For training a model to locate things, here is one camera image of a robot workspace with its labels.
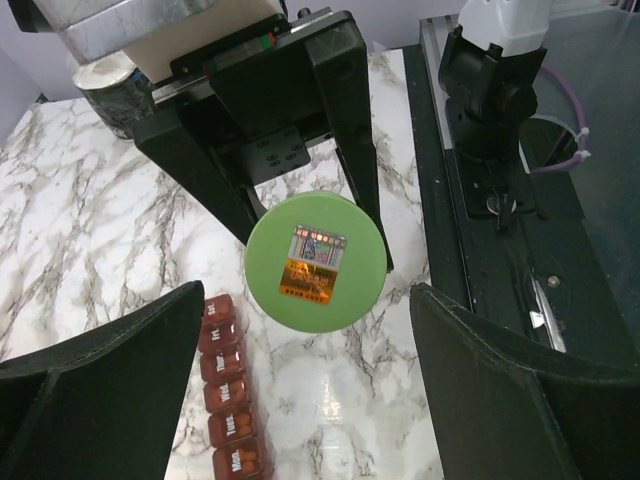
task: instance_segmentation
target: zip tie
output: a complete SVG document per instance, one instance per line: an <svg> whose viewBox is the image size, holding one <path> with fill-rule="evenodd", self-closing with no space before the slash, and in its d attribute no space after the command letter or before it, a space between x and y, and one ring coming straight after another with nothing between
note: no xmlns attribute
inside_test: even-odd
<svg viewBox="0 0 640 480"><path fill-rule="evenodd" d="M591 156L591 152L589 150L578 150L576 154L580 155L581 162L584 162L587 158Z"/></svg>
<svg viewBox="0 0 640 480"><path fill-rule="evenodd" d="M582 130L580 130L580 133L576 135L576 140L578 140L580 137L588 137L590 133L591 131L589 130L589 127L584 127Z"/></svg>

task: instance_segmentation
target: white marble surface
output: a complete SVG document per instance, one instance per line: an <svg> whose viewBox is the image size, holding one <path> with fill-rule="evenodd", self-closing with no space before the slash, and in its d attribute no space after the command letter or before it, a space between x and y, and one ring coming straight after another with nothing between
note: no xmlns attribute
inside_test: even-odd
<svg viewBox="0 0 640 480"><path fill-rule="evenodd" d="M396 269L371 313L329 335L267 318L243 247L181 187L117 140L84 100L34 106L0 151L0 360L116 319L182 283L230 293L242 317L278 480L441 480L409 319L429 280L402 53L370 61L383 222ZM333 145L259 188L351 197ZM197 358L166 479L213 478Z"/></svg>

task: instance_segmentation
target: green lid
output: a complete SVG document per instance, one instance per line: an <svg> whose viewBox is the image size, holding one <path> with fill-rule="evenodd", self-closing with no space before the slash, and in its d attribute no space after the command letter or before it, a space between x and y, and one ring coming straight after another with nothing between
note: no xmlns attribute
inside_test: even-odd
<svg viewBox="0 0 640 480"><path fill-rule="evenodd" d="M375 304L387 270L373 220L327 192L291 197L258 222L245 253L247 284L277 322L302 332L348 327Z"/></svg>

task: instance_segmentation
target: purple cable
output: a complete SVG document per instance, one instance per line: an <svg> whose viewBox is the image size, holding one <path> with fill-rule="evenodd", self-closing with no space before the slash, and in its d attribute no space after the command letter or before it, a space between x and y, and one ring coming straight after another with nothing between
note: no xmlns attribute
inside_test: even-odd
<svg viewBox="0 0 640 480"><path fill-rule="evenodd" d="M575 92L569 81L562 76L560 72L558 72L555 68L548 67L546 65L542 65L540 68L542 71L551 75L558 84L564 89L565 93L571 100L573 104L573 108L576 111L576 116L578 117L578 128L580 132L587 126L587 116L584 113L584 107L578 98L578 94ZM587 136L582 135L579 132L578 136L578 151L571 157L569 160L566 160L561 163L557 163L555 165L549 165L548 167L540 167L533 170L531 173L549 173L549 172L563 172L568 170L576 165L582 163L582 152L587 148Z"/></svg>

